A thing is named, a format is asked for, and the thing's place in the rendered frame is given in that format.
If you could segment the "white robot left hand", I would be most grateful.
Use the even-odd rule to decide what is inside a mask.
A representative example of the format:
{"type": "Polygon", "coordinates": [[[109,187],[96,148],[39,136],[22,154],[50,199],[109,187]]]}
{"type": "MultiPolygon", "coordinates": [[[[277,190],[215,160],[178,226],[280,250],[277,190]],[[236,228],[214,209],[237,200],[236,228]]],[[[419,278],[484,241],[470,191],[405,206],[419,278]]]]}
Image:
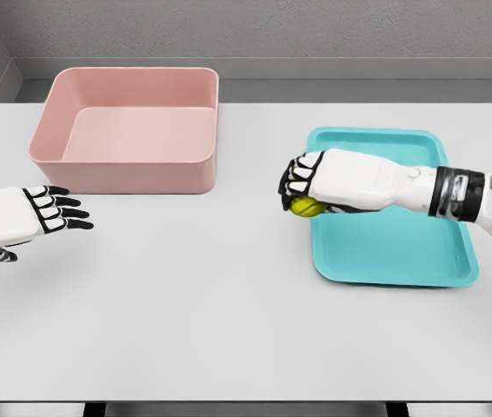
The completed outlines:
{"type": "Polygon", "coordinates": [[[0,262],[14,262],[10,247],[65,229],[94,228],[81,202],[62,187],[40,185],[0,189],[0,262]]]}

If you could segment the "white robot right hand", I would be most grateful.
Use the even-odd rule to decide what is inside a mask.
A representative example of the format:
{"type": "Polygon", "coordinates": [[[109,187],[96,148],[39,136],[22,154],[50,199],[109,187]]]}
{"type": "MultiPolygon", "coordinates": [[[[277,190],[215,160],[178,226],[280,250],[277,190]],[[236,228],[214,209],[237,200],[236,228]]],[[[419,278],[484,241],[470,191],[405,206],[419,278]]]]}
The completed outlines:
{"type": "Polygon", "coordinates": [[[381,211],[391,204],[377,184],[374,156],[342,149],[306,152],[289,162],[278,186],[284,210],[295,197],[309,197],[343,212],[381,211]]]}

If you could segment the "yellow-green tennis ball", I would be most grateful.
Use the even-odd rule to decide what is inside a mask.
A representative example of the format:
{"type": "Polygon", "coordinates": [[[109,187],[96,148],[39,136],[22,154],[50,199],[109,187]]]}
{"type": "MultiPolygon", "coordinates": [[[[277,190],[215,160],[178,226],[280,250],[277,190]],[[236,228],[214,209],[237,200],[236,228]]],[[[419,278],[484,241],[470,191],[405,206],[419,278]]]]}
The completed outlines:
{"type": "Polygon", "coordinates": [[[323,214],[328,210],[328,205],[308,196],[294,196],[290,200],[289,211],[294,215],[310,218],[323,214]]]}

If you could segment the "blue rectangular tray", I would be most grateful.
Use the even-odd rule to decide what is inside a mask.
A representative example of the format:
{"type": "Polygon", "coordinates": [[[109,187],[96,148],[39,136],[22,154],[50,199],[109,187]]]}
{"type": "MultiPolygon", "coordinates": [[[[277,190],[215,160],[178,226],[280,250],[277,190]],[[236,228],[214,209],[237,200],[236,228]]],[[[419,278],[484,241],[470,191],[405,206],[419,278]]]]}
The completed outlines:
{"type": "MultiPolygon", "coordinates": [[[[321,127],[310,132],[309,151],[332,148],[406,166],[448,162],[441,140],[423,130],[321,127]]],[[[331,281],[462,288],[479,275],[463,223],[393,206],[377,213],[322,214],[310,225],[314,265],[331,281]]]]}

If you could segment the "pink rectangular basket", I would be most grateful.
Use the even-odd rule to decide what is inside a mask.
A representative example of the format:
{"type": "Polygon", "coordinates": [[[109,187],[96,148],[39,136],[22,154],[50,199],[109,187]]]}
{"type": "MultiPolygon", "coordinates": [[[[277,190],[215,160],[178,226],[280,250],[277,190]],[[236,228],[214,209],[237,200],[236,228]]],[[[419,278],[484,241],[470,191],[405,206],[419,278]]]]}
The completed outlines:
{"type": "Polygon", "coordinates": [[[75,67],[54,79],[28,156],[75,194],[202,194],[216,183],[219,75],[75,67]]]}

